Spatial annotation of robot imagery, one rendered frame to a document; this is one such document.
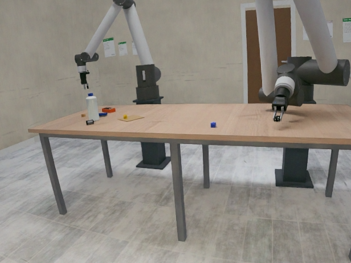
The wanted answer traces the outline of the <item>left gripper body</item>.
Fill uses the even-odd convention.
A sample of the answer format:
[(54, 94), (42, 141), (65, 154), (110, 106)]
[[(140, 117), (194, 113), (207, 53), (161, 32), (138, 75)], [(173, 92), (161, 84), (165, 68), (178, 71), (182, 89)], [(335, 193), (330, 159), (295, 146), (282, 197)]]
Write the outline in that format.
[[(281, 107), (284, 107), (284, 112), (287, 111), (289, 105), (289, 98), (293, 95), (295, 88), (294, 81), (289, 77), (280, 77), (275, 84), (274, 94), (275, 98), (272, 102), (272, 110), (276, 106), (276, 111), (281, 112)], [(290, 95), (290, 96), (289, 96)]]

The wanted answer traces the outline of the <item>tan mat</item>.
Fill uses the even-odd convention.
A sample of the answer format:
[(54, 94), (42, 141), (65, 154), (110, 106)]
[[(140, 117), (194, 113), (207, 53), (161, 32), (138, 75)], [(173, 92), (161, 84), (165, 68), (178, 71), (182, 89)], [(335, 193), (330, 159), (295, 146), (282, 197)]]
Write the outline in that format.
[(132, 115), (132, 116), (128, 116), (127, 119), (118, 118), (118, 120), (129, 122), (129, 121), (133, 121), (133, 120), (137, 120), (137, 119), (141, 119), (141, 118), (144, 118), (144, 117)]

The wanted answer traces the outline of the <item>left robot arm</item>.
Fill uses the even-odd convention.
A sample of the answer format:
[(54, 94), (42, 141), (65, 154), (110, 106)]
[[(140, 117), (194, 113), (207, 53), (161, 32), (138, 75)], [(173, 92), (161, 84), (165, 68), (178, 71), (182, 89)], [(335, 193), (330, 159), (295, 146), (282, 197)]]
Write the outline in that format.
[(272, 0), (255, 0), (258, 23), (262, 87), (259, 101), (272, 104), (274, 87), (280, 77), (295, 83), (288, 106), (301, 107), (313, 101), (314, 84), (347, 86), (350, 78), (348, 59), (337, 59), (320, 0), (293, 0), (316, 59), (311, 56), (287, 57), (277, 67), (274, 8)]

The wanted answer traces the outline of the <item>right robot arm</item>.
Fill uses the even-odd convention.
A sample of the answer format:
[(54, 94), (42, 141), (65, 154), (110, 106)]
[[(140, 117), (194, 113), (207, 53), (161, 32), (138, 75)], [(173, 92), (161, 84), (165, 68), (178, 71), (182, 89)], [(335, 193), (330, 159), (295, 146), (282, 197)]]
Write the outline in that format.
[(136, 65), (138, 85), (138, 87), (136, 87), (137, 100), (153, 100), (160, 97), (159, 86), (156, 85), (156, 82), (161, 78), (161, 71), (160, 69), (154, 67), (154, 63), (135, 7), (136, 3), (132, 0), (113, 0), (112, 6), (108, 10), (85, 51), (81, 54), (75, 55), (75, 62), (77, 63), (78, 67), (86, 65), (87, 62), (92, 62), (94, 60), (98, 61), (99, 55), (96, 53), (96, 50), (108, 32), (110, 26), (116, 19), (120, 10), (123, 8), (123, 12), (129, 26), (139, 60), (141, 62), (141, 65)]

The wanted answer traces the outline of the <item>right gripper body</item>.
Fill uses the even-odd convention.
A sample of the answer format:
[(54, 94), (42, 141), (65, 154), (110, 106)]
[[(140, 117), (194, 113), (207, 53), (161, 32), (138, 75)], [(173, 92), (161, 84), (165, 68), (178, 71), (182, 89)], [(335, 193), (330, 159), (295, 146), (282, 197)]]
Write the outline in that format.
[(87, 72), (88, 70), (86, 65), (78, 66), (77, 71), (80, 73), (81, 84), (87, 84), (86, 74), (89, 74), (89, 72)]

